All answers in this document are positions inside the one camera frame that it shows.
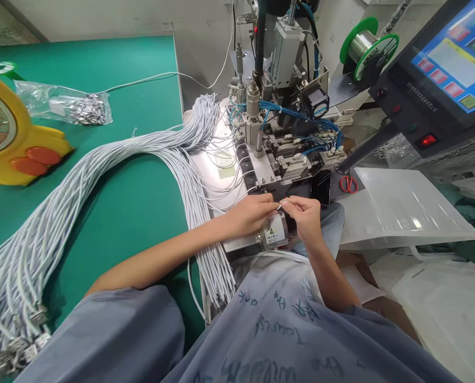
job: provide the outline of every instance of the solder wire spool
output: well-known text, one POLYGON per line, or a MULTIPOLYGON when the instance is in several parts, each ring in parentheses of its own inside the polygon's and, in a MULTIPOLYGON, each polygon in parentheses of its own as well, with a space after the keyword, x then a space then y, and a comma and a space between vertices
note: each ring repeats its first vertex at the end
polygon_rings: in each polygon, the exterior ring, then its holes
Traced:
POLYGON ((11 80, 24 81, 24 79, 15 71, 17 67, 18 66, 15 62, 0 61, 0 76, 5 76, 11 80))
POLYGON ((347 35, 340 49, 340 62, 345 64, 349 56, 356 63, 354 79, 361 81, 368 62, 376 55, 386 57, 384 65, 390 61, 398 47, 398 36, 390 34, 381 38, 376 37, 379 22, 370 17, 361 20, 347 35))

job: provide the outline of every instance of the green mat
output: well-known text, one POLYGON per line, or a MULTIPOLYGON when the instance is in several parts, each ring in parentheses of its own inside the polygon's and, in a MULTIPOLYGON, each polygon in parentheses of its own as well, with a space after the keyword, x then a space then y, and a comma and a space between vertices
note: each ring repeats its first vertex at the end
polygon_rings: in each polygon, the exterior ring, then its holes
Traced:
MULTIPOLYGON (((62 85, 87 92, 105 90, 162 72, 177 71, 173 37, 72 41, 0 47, 0 61, 13 61, 28 81, 62 85)), ((38 204, 91 149, 182 123, 176 76, 110 93, 114 122, 84 127, 34 119, 38 125, 65 132, 75 151, 51 173, 27 187, 0 186, 0 244, 12 235, 38 204)), ((126 258, 187 230, 177 183, 153 155, 120 163, 99 181, 78 218, 62 262, 50 280, 45 303, 57 328, 90 285, 126 258)), ((199 295, 199 274, 192 266, 199 295)), ((179 304, 189 349, 204 329, 189 291, 186 266, 164 280, 179 304)))

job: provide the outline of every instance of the red indicator light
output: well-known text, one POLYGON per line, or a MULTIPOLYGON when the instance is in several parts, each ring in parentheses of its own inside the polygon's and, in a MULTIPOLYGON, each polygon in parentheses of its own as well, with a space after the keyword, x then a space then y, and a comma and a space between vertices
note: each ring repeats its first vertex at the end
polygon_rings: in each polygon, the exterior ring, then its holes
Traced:
POLYGON ((432 145, 433 143, 436 142, 436 138, 433 135, 428 135, 422 138, 420 141, 420 146, 422 148, 426 148, 429 145, 432 145))

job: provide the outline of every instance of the bundle of white cables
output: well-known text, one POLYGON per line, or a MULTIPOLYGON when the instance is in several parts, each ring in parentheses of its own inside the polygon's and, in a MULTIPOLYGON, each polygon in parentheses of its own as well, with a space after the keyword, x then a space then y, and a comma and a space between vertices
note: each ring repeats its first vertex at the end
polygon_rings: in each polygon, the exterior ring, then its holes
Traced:
MULTIPOLYGON (((226 188, 212 187, 200 178, 188 155, 196 149, 211 150, 207 143, 214 141, 214 128, 221 117, 215 94, 200 96, 187 123, 100 146, 72 168, 22 227, 0 246, 0 352, 15 349, 16 340, 25 347, 49 333, 41 304, 44 287, 62 257, 83 203, 98 179, 119 162, 138 153, 161 158, 179 184, 189 229, 208 221, 209 209, 221 210, 211 201, 228 195, 244 175, 238 177, 237 172, 226 188), (206 198, 204 188, 221 192, 222 197, 206 198)), ((222 245, 206 248, 196 257, 211 301, 216 307, 230 301, 235 281, 222 245)))

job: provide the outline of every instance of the jeans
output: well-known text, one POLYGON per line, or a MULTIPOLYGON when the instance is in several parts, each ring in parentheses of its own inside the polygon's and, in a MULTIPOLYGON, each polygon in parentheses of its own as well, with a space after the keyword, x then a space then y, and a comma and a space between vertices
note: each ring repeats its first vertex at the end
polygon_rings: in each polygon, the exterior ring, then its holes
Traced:
MULTIPOLYGON (((338 254, 342 229, 345 223, 344 207, 337 202, 333 202, 326 210, 321 211, 321 230, 324 242, 334 259, 338 254)), ((306 247, 303 242, 296 244, 292 250, 293 253, 308 257, 306 247)))

